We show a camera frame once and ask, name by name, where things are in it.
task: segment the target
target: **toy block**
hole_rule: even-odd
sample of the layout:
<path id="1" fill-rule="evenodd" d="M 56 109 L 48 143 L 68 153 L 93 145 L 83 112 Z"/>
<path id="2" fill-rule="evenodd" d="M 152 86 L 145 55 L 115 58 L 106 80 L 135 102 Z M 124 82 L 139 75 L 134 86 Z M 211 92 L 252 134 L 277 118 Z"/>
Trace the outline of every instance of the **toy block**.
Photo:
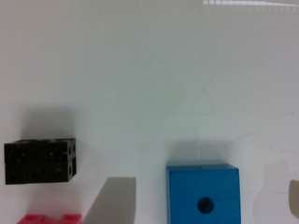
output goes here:
<path id="1" fill-rule="evenodd" d="M 27 214 L 17 224 L 36 224 L 45 220 L 44 215 Z"/>
<path id="2" fill-rule="evenodd" d="M 72 161 L 48 163 L 48 182 L 68 182 L 74 170 Z"/>
<path id="3" fill-rule="evenodd" d="M 47 175 L 45 162 L 26 164 L 26 183 L 47 183 Z"/>
<path id="4" fill-rule="evenodd" d="M 77 173 L 76 139 L 5 144 L 6 184 L 68 182 Z"/>
<path id="5" fill-rule="evenodd" d="M 82 215 L 68 215 L 62 216 L 59 224 L 82 224 Z"/>
<path id="6" fill-rule="evenodd" d="M 168 165 L 168 224 L 240 224 L 239 171 L 230 164 L 200 161 Z"/>
<path id="7" fill-rule="evenodd" d="M 25 164 L 6 164 L 6 184 L 25 184 L 26 166 Z"/>

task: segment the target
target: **blue cube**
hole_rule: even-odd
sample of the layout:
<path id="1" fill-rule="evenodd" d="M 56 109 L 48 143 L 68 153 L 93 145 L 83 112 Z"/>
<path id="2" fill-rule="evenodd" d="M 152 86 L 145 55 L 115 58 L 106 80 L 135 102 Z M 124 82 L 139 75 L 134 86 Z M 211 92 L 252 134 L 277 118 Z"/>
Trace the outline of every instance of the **blue cube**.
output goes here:
<path id="1" fill-rule="evenodd" d="M 239 171 L 219 161 L 169 164 L 168 224 L 240 224 Z"/>

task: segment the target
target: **cube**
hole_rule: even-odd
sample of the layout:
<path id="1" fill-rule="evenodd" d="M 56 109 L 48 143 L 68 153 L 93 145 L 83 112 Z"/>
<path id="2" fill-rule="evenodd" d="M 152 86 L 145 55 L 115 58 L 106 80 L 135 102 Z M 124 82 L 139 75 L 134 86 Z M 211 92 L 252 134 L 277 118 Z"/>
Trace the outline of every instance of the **cube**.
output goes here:
<path id="1" fill-rule="evenodd" d="M 28 142 L 4 144 L 5 163 L 26 163 Z"/>
<path id="2" fill-rule="evenodd" d="M 47 162 L 47 141 L 39 140 L 32 141 L 26 148 L 26 162 Z"/>
<path id="3" fill-rule="evenodd" d="M 76 139 L 5 144 L 6 184 L 67 182 L 77 173 Z"/>
<path id="4" fill-rule="evenodd" d="M 68 182 L 75 170 L 72 161 L 48 163 L 48 182 Z"/>
<path id="5" fill-rule="evenodd" d="M 25 184 L 26 166 L 25 164 L 6 164 L 6 184 Z"/>
<path id="6" fill-rule="evenodd" d="M 27 183 L 47 183 L 47 175 L 47 164 L 45 162 L 26 164 Z"/>
<path id="7" fill-rule="evenodd" d="M 57 139 L 47 143 L 48 162 L 70 161 L 76 156 L 75 139 Z"/>
<path id="8" fill-rule="evenodd" d="M 166 167 L 169 224 L 240 224 L 238 169 L 202 161 Z"/>

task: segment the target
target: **hole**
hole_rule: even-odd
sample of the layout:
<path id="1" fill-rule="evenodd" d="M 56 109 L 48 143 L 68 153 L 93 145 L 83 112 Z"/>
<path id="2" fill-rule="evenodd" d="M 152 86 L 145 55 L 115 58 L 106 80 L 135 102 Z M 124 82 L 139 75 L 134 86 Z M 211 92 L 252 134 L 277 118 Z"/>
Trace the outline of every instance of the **hole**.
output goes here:
<path id="1" fill-rule="evenodd" d="M 209 214 L 214 209 L 214 203 L 210 198 L 203 197 L 198 201 L 197 208 L 201 213 Z"/>
<path id="2" fill-rule="evenodd" d="M 30 220 L 30 221 L 32 221 L 32 220 L 38 220 L 38 217 L 37 216 L 27 216 L 25 218 L 25 220 Z"/>
<path id="3" fill-rule="evenodd" d="M 54 170 L 53 176 L 54 176 L 55 178 L 59 178 L 59 177 L 61 177 L 61 176 L 62 176 L 62 169 L 60 169 L 60 168 L 56 168 L 56 169 Z"/>
<path id="4" fill-rule="evenodd" d="M 40 178 L 40 175 L 41 175 L 41 172 L 40 172 L 39 169 L 35 169 L 33 174 L 32 174 L 33 178 L 35 178 L 35 179 Z"/>

